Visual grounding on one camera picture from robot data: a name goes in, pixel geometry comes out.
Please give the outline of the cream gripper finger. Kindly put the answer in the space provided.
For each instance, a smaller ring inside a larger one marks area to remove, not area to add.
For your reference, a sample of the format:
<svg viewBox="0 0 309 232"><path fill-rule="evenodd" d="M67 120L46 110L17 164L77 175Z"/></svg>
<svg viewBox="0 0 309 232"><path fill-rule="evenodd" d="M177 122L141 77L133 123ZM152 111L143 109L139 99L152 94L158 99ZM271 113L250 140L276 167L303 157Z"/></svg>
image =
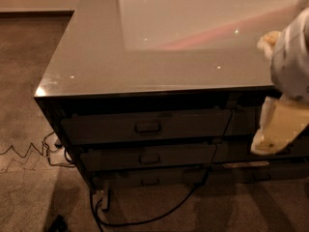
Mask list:
<svg viewBox="0 0 309 232"><path fill-rule="evenodd" d="M282 152L309 125L309 106L286 99L266 97L250 152L273 156Z"/></svg>

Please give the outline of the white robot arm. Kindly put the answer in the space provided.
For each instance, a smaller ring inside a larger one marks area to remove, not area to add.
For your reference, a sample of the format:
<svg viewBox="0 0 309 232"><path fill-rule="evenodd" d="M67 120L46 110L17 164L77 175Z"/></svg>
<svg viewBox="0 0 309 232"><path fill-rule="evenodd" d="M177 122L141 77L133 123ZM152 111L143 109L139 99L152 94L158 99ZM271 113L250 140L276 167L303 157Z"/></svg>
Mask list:
<svg viewBox="0 0 309 232"><path fill-rule="evenodd" d="M309 125L309 0L298 0L294 20L282 31L270 31L257 43L270 62L270 77L282 93L267 97L250 152L282 152Z"/></svg>

